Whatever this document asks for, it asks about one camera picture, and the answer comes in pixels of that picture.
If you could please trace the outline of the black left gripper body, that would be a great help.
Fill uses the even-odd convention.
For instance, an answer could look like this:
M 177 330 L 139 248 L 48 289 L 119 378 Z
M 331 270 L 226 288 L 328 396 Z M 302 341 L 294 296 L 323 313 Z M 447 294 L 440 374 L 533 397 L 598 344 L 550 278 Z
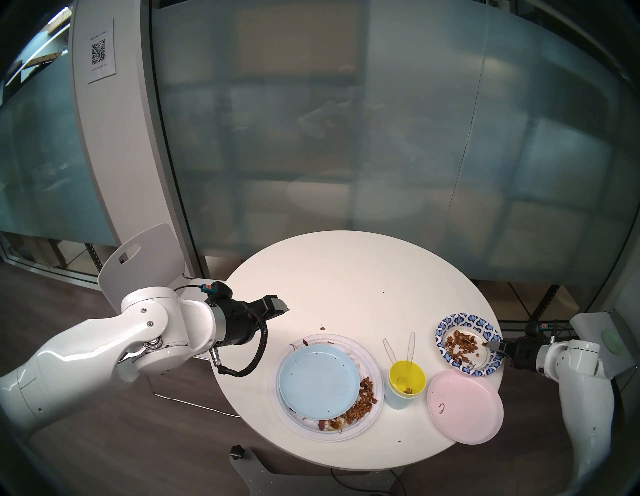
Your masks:
M 262 322 L 266 323 L 269 319 L 263 317 L 263 298 L 247 303 L 231 297 L 218 296 L 215 297 L 215 307 L 222 312 L 225 330 L 224 337 L 216 336 L 216 346 L 246 344 L 253 339 L 256 332 L 259 332 L 258 348 L 266 348 L 268 333 L 262 330 L 259 321 L 259 318 L 262 318 Z

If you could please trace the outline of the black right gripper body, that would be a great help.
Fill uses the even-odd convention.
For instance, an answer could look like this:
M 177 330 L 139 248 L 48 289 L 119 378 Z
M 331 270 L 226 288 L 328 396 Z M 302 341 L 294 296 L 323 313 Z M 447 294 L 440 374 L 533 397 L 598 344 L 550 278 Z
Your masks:
M 505 343 L 505 356 L 510 366 L 518 370 L 536 371 L 536 361 L 540 351 L 540 338 L 523 336 Z

